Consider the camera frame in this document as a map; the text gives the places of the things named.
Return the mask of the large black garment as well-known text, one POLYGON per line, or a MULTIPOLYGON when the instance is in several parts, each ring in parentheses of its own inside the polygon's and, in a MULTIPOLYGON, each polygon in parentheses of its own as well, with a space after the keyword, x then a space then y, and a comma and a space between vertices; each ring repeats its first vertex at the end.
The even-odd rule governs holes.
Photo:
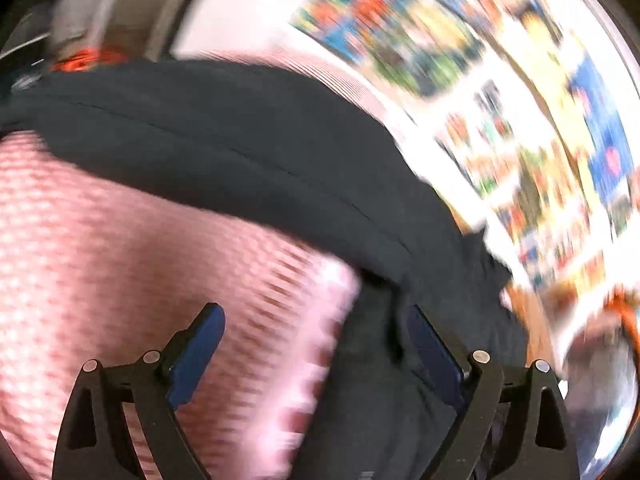
POLYGON ((31 479, 417 479, 436 326, 525 361, 510 270, 377 99, 300 64, 54 73, 1 110, 1 440, 31 479))

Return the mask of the bagged clothes pile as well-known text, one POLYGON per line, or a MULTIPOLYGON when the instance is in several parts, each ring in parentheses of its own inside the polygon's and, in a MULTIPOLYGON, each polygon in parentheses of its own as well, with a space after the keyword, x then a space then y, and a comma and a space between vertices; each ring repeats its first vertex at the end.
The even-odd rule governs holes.
POLYGON ((574 337, 564 402, 580 476, 602 479, 639 430, 639 292, 616 287, 574 337))

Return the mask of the pink apple print quilt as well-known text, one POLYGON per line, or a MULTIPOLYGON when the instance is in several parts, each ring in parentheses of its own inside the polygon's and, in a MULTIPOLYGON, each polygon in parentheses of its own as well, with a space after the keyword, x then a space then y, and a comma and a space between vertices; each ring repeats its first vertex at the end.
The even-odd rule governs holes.
POLYGON ((381 479, 397 439, 392 293, 337 205, 381 198, 387 105, 277 50, 58 73, 1 142, 1 433, 35 479, 80 364, 227 330, 182 426, 221 479, 381 479))

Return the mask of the blue sea jellyfish drawing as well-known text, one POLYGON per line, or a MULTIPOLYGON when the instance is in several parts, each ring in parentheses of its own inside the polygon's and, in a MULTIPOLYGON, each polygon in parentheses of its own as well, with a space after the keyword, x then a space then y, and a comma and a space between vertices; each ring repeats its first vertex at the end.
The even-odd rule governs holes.
POLYGON ((620 113, 589 54, 570 76, 568 90, 582 107, 593 145, 588 166, 594 189, 601 202, 608 205, 620 182, 634 171, 634 160, 620 113))

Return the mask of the anime girl boy drawing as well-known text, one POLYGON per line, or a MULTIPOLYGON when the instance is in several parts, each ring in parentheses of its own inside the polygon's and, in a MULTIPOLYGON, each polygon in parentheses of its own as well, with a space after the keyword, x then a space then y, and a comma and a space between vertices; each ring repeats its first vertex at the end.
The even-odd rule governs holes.
POLYGON ((437 0, 309 0, 293 25, 363 75, 423 99, 451 88, 485 52, 437 0))

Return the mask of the wooden bed frame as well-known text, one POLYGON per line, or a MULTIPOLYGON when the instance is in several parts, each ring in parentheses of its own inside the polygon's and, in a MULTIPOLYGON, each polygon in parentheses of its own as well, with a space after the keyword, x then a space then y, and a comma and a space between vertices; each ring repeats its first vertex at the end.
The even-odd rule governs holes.
POLYGON ((515 284, 511 270, 490 251, 486 244, 487 226, 473 229, 453 206, 447 207, 463 235, 465 251, 480 282, 486 286, 489 298, 498 301, 526 330, 525 363, 546 361, 552 368, 557 368, 548 318, 536 292, 515 284))

